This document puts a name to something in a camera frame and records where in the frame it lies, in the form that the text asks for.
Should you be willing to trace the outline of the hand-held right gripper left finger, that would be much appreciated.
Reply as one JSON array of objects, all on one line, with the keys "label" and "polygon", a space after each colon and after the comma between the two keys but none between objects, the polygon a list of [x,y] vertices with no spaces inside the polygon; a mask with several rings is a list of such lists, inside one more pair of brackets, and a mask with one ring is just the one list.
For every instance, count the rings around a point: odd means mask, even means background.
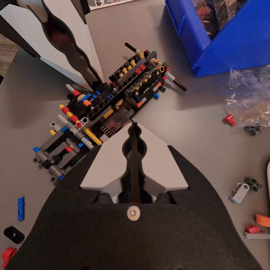
[{"label": "hand-held right gripper left finger", "polygon": [[134,122],[129,123],[101,145],[81,189],[108,193],[113,203],[119,203],[119,195],[128,188],[122,178],[130,170],[127,157],[132,150],[134,127]]}]

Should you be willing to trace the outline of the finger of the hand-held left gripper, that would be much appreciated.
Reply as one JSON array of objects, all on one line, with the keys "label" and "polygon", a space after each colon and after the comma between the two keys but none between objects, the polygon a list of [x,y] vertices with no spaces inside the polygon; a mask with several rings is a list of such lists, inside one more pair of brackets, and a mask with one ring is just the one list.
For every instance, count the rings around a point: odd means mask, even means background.
[{"label": "finger of the hand-held left gripper", "polygon": [[[88,4],[82,4],[86,17]],[[1,16],[40,55],[40,60],[78,85],[93,90],[79,73],[85,60],[76,50],[67,28],[51,15],[42,4],[1,4]]]},{"label": "finger of the hand-held left gripper", "polygon": [[74,46],[86,64],[80,65],[81,75],[92,85],[99,81],[104,83],[101,66],[96,54],[92,37],[80,1],[45,0],[42,1],[48,15],[65,26],[73,39]]}]

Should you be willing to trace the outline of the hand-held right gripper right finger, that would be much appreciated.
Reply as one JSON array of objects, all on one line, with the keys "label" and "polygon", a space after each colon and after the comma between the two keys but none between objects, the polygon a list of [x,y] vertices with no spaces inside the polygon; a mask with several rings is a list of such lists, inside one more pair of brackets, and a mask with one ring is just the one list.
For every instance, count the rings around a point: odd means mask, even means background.
[{"label": "hand-held right gripper right finger", "polygon": [[142,203],[155,202],[160,194],[187,190],[185,180],[169,146],[146,129],[135,123],[137,150],[141,154],[139,186]]}]

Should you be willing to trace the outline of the lego vehicle chassis assembly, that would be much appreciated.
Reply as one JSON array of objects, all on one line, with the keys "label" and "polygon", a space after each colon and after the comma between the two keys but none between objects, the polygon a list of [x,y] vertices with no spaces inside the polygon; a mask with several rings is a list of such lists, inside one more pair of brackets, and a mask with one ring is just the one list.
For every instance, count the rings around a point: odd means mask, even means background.
[{"label": "lego vehicle chassis assembly", "polygon": [[158,59],[156,50],[142,52],[127,42],[125,46],[135,55],[109,77],[109,83],[94,87],[95,93],[83,94],[66,85],[72,93],[67,95],[67,105],[59,105],[62,114],[57,116],[63,127],[51,122],[52,136],[33,148],[33,163],[50,173],[51,183],[63,179],[90,150],[131,123],[151,98],[158,99],[158,91],[166,90],[166,80],[187,91]]}]

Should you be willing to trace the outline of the lego instruction booklet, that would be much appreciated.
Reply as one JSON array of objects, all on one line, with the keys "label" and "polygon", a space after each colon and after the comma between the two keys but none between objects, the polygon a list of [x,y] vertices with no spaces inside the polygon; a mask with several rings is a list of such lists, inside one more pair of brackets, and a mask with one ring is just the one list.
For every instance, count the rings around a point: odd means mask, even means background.
[{"label": "lego instruction booklet", "polygon": [[132,2],[134,0],[87,0],[90,10],[106,8],[114,5]]}]

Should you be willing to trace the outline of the light grey lego beam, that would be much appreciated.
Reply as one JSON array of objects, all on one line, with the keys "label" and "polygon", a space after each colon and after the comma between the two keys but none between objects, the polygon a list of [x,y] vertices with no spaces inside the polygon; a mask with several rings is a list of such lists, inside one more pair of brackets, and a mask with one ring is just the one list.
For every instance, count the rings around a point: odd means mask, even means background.
[{"label": "light grey lego beam", "polygon": [[244,197],[249,191],[249,185],[246,183],[237,183],[233,188],[232,192],[229,194],[229,198],[235,203],[239,204],[242,202]]}]

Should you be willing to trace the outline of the red lego bush piece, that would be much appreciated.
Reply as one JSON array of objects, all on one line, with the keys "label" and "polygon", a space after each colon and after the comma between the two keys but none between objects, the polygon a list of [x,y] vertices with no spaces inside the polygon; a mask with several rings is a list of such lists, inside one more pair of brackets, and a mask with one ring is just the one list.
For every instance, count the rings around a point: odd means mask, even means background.
[{"label": "red lego bush piece", "polygon": [[234,127],[237,123],[234,120],[234,116],[232,114],[227,115],[223,120],[224,123],[229,124],[230,126]]}]

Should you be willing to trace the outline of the dark grey lego connector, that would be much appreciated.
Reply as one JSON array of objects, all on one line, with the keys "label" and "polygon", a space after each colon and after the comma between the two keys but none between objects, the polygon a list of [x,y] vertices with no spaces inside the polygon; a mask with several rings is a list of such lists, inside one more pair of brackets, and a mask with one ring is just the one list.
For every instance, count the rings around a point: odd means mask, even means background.
[{"label": "dark grey lego connector", "polygon": [[252,192],[258,192],[263,188],[262,184],[258,182],[254,177],[245,177],[245,183],[249,185],[249,189]]},{"label": "dark grey lego connector", "polygon": [[251,136],[257,136],[261,134],[261,126],[246,126],[244,127],[244,130]]}]

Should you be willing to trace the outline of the long blue lego pin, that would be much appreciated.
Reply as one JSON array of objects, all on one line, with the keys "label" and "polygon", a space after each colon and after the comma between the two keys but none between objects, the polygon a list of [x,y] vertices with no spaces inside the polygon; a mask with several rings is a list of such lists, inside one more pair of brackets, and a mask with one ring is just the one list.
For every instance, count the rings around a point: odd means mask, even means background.
[{"label": "long blue lego pin", "polygon": [[17,209],[18,209],[18,221],[24,220],[25,219],[25,197],[18,198]]}]

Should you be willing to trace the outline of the black lego beam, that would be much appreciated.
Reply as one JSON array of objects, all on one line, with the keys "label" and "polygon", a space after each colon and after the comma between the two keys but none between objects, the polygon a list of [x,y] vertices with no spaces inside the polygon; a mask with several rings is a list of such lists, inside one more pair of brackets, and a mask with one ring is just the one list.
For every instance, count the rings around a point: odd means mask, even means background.
[{"label": "black lego beam", "polygon": [[15,244],[20,244],[25,239],[25,235],[14,226],[5,228],[3,234]]}]

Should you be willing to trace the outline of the orange lego piece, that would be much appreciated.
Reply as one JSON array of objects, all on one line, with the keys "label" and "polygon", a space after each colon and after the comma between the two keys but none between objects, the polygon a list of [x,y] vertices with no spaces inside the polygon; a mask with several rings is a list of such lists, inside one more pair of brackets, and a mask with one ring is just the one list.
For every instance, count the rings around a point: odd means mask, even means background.
[{"label": "orange lego piece", "polygon": [[255,222],[264,227],[270,227],[270,217],[255,214]]}]

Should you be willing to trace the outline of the grey lego axle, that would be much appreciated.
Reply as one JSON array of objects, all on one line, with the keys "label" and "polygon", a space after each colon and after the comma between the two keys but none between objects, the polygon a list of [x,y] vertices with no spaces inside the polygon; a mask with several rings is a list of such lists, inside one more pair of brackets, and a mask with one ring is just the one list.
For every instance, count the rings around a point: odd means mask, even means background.
[{"label": "grey lego axle", "polygon": [[255,233],[244,233],[247,239],[270,239],[270,235],[265,232],[255,232]]}]

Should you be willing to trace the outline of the red lego cone piece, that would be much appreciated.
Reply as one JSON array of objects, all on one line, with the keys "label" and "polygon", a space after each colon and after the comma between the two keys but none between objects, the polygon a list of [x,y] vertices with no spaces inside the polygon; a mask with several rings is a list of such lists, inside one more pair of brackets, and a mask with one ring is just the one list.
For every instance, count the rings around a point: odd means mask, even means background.
[{"label": "red lego cone piece", "polygon": [[3,260],[3,264],[1,268],[5,268],[8,265],[9,261],[16,254],[16,252],[17,252],[17,249],[12,248],[12,247],[9,247],[3,251],[1,255],[2,260]]}]

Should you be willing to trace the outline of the white rounded tray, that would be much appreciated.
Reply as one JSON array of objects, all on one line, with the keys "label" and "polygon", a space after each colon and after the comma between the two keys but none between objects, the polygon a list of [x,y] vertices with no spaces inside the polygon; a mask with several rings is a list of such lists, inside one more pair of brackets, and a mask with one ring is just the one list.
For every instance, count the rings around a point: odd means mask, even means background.
[{"label": "white rounded tray", "polygon": [[269,206],[270,206],[270,161],[267,164],[266,168],[266,177],[267,177],[267,186],[268,186],[268,197],[269,197]]}]

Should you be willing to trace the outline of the clear plastic bag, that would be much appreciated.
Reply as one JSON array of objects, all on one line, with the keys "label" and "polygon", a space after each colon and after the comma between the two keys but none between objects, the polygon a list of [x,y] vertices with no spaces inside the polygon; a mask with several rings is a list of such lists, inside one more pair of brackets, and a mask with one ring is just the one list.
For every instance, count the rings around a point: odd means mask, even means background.
[{"label": "clear plastic bag", "polygon": [[270,126],[270,65],[230,69],[212,76],[214,85],[239,127]]}]

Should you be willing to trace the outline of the blue plastic storage bin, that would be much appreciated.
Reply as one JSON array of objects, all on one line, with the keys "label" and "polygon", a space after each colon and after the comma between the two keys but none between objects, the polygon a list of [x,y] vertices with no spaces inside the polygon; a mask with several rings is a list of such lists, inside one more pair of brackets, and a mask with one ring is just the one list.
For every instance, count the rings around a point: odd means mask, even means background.
[{"label": "blue plastic storage bin", "polygon": [[191,1],[165,4],[196,77],[269,64],[269,1],[246,1],[212,41]]}]

